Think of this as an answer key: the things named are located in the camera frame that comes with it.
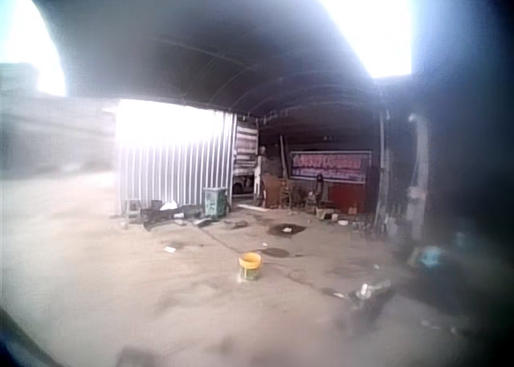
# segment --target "wall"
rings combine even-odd
[[[112,165],[114,118],[102,100],[37,95],[1,98],[2,172],[41,173]]]
[[[204,188],[232,187],[235,116],[127,100],[116,114],[117,207],[124,201],[202,204]]]

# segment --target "green container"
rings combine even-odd
[[[203,190],[204,214],[206,217],[221,218],[226,214],[226,188]]]

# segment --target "dirt ground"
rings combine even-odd
[[[110,173],[2,183],[2,306],[64,365],[451,365],[464,339],[397,293],[368,331],[348,338],[347,296],[408,272],[384,243],[303,213],[236,210],[203,229],[120,227]],[[306,229],[291,237],[271,226]],[[177,250],[168,253],[171,245]],[[238,277],[238,253],[263,255],[261,277]]]

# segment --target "red sign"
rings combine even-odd
[[[292,152],[292,177],[365,184],[371,152]]]

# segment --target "yellow bucket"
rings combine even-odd
[[[241,277],[245,280],[257,279],[258,270],[262,258],[255,252],[246,252],[239,256],[239,265],[241,266]]]

